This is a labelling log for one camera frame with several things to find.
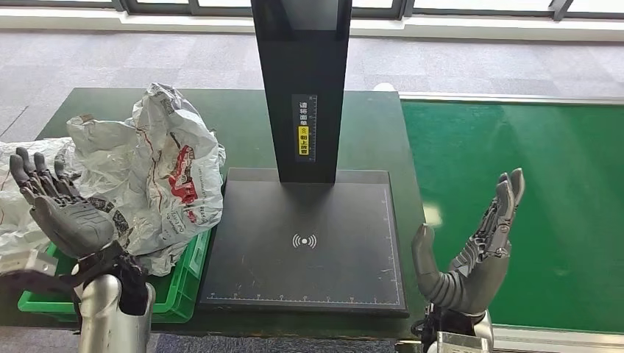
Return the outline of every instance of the black stand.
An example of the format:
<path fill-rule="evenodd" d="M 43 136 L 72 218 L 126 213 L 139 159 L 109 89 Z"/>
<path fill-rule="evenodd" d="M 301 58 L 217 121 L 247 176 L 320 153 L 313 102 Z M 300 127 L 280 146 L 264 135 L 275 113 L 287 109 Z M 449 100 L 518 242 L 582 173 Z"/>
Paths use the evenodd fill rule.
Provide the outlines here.
<path fill-rule="evenodd" d="M 252 10 L 277 170 L 228 171 L 200 306 L 408 315 L 388 173 L 336 173 L 351 1 Z"/>

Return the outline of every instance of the yellow label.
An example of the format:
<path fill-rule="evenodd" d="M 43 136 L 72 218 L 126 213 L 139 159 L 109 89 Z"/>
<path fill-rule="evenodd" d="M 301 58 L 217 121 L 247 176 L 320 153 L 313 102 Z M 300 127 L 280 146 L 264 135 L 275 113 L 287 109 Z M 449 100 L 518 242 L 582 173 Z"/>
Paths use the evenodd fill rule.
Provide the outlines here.
<path fill-rule="evenodd" d="M 310 154 L 308 147 L 308 127 L 299 126 L 299 156 L 307 156 Z"/>

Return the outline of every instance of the sticker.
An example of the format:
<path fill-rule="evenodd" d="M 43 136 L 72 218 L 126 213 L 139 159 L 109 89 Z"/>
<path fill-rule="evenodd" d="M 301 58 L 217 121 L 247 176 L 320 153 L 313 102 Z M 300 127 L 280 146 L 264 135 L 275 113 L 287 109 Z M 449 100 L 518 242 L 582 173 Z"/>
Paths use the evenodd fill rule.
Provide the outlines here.
<path fill-rule="evenodd" d="M 295 160 L 316 162 L 316 94 L 292 96 Z"/>
<path fill-rule="evenodd" d="M 307 126 L 299 126 L 299 156 L 308 156 L 310 154 L 309 130 Z"/>

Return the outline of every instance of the wireless charging symbol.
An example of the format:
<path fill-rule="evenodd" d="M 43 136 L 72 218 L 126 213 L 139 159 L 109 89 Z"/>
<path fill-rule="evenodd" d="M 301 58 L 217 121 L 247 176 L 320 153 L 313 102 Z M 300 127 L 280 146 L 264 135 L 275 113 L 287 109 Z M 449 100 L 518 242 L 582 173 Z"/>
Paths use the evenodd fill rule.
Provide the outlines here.
<path fill-rule="evenodd" d="M 314 249 L 316 247 L 316 236 L 312 234 L 308 238 L 302 238 L 298 234 L 295 234 L 293 237 L 293 247 L 296 249 L 301 245 L 307 245 Z"/>

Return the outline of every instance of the white plastic bag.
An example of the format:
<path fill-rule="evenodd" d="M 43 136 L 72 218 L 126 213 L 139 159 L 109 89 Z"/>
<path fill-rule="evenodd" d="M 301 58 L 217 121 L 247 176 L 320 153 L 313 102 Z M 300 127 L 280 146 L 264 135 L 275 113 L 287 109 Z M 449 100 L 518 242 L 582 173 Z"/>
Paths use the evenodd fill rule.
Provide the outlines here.
<path fill-rule="evenodd" d="M 67 130 L 71 139 L 0 145 L 0 174 L 10 188 L 0 195 L 0 210 L 9 213 L 0 223 L 0 254 L 49 242 L 10 178 L 17 146 L 48 161 L 61 153 L 69 171 L 80 170 L 80 193 L 114 223 L 119 243 L 150 274 L 167 275 L 192 237 L 220 221 L 225 150 L 174 88 L 151 84 L 125 122 L 82 115 Z"/>

